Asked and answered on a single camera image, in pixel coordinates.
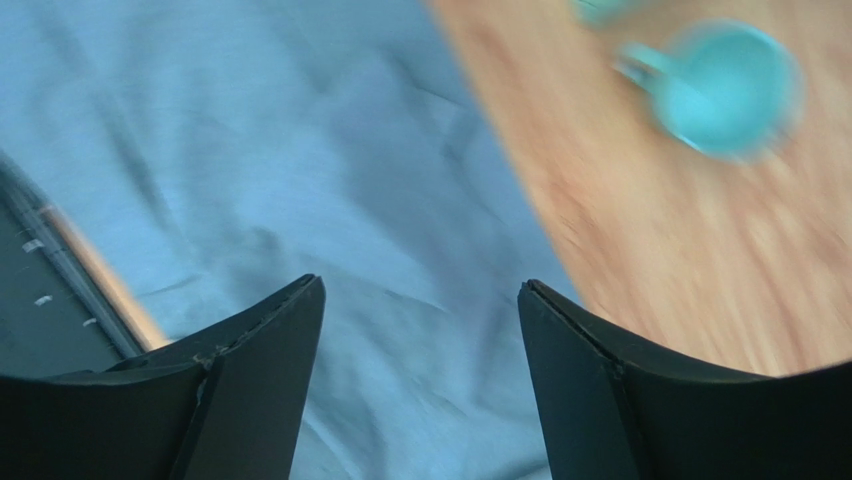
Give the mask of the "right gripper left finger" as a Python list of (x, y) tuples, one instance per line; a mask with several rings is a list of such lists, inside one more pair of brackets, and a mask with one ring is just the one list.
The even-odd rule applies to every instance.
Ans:
[(286, 479), (323, 323), (305, 275), (102, 372), (1, 379), (5, 479)]

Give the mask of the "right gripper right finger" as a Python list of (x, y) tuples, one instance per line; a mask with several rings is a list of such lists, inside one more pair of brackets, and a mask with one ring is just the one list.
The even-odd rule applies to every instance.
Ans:
[(556, 479), (847, 479), (849, 363), (768, 377), (678, 353), (537, 280), (517, 298)]

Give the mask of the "grey long sleeve shirt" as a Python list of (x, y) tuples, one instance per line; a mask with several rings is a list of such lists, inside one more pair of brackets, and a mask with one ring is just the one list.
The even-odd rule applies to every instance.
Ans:
[(1, 148), (181, 339), (320, 276), (294, 479), (547, 479), (572, 287), (417, 1), (5, 1)]

